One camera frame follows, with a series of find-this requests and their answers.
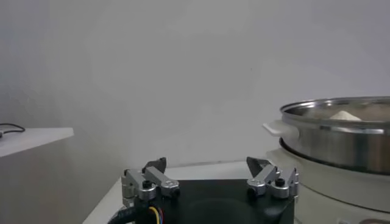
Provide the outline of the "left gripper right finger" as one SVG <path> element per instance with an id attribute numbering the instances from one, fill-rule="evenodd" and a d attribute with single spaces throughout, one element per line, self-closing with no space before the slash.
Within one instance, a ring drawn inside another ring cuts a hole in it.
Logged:
<path id="1" fill-rule="evenodd" d="M 274 198 L 296 198 L 299 193 L 299 173 L 295 167 L 278 168 L 266 159 L 247 157 L 252 178 L 247 183 L 250 198 L 270 193 Z"/>

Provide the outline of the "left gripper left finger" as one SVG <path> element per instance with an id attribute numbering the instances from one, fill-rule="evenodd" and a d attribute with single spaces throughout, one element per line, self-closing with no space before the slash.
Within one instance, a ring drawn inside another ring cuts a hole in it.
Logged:
<path id="1" fill-rule="evenodd" d="M 121 176 L 122 203 L 133 207 L 135 200 L 150 202 L 157 197 L 176 199 L 180 196 L 180 184 L 165 175 L 165 157 L 149 161 L 141 169 L 126 169 Z"/>

